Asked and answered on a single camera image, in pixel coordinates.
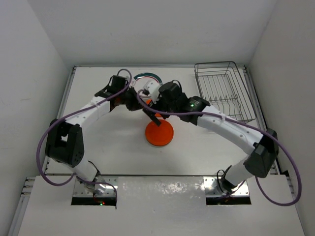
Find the orange plastic plate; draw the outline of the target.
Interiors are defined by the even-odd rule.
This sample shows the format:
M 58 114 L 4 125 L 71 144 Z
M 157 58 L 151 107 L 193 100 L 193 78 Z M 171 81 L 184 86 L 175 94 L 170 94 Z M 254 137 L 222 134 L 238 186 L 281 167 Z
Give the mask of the orange plastic plate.
M 157 147 L 169 144 L 174 137 L 173 126 L 165 120 L 160 120 L 160 122 L 160 126 L 157 126 L 151 121 L 145 129 L 145 137 L 147 141 Z
M 161 111 L 161 108 L 157 104 L 155 104 L 151 99 L 147 100 L 146 104 L 154 110 Z M 162 118 L 161 114 L 159 113 L 155 113 L 155 117 Z

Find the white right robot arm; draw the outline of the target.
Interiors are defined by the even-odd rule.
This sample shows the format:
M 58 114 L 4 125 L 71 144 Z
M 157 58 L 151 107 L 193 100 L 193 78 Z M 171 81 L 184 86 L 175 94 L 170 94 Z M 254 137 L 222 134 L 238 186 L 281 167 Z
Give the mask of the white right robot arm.
M 155 117 L 157 113 L 164 119 L 177 116 L 184 122 L 215 132 L 246 154 L 244 159 L 229 166 L 222 177 L 217 179 L 217 188 L 221 193 L 231 193 L 237 185 L 251 177 L 265 178 L 268 175 L 279 154 L 279 146 L 275 142 L 276 131 L 268 129 L 262 134 L 247 127 L 245 123 L 226 116 L 201 97 L 188 98 L 181 85 L 175 82 L 163 85 L 147 82 L 142 92 L 151 96 L 151 102 L 143 111 L 156 125 L 160 125 Z

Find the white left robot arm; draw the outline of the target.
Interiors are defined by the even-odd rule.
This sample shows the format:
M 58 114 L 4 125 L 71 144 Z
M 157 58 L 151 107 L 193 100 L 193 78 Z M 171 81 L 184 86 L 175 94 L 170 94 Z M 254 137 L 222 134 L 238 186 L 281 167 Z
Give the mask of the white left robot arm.
M 117 106 L 126 105 L 131 111 L 141 108 L 136 100 L 136 91 L 130 86 L 131 81 L 131 76 L 113 75 L 105 88 L 98 91 L 87 105 L 53 120 L 47 132 L 45 155 L 68 167 L 84 182 L 96 180 L 99 171 L 84 156 L 84 133 Z

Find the plain white plate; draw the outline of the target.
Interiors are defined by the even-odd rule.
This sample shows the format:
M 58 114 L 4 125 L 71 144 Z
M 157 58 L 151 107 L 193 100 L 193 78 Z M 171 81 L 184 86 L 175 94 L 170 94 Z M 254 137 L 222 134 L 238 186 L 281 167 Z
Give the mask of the plain white plate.
M 144 73 L 137 74 L 133 77 L 132 85 L 136 91 L 139 91 L 140 89 L 144 87 L 144 85 L 147 82 L 152 82 L 153 84 L 156 84 L 156 85 L 162 85 L 163 83 L 161 78 L 158 75 L 151 72 L 144 72 Z

